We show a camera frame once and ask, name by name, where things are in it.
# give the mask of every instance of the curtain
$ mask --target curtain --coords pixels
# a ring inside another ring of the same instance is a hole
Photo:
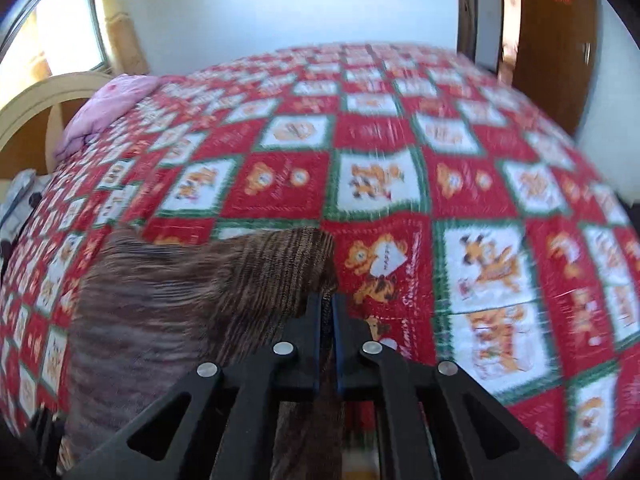
[[[145,54],[122,0],[102,0],[105,47],[115,74],[147,74]]]
[[[38,37],[36,12],[22,24],[0,63],[0,108],[29,86],[51,75]]]

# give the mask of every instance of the silver bolt head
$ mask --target silver bolt head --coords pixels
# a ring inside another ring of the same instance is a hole
[[[293,345],[289,341],[280,341],[273,345],[273,352],[278,355],[289,355],[293,352]]]
[[[196,371],[200,377],[213,377],[218,373],[218,367],[213,363],[202,363]]]
[[[452,361],[443,361],[438,364],[438,371],[443,375],[455,375],[458,373],[458,365]]]
[[[364,345],[362,345],[362,351],[365,354],[379,354],[380,352],[382,352],[382,345],[377,341],[367,341],[366,343],[364,343]]]

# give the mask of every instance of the window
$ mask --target window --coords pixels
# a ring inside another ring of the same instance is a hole
[[[52,75],[106,67],[94,0],[41,0],[36,16]]]

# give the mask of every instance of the pink blanket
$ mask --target pink blanket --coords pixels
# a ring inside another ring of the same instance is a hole
[[[160,78],[122,74],[100,88],[66,126],[54,156],[62,162],[117,118],[127,113],[140,99],[153,92]]]

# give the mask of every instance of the bed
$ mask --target bed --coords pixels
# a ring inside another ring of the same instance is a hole
[[[373,339],[457,361],[582,476],[640,425],[635,231],[558,126],[448,50],[327,44],[171,77],[61,163],[0,291],[15,429],[68,410],[66,329],[117,224],[159,244],[320,226]]]

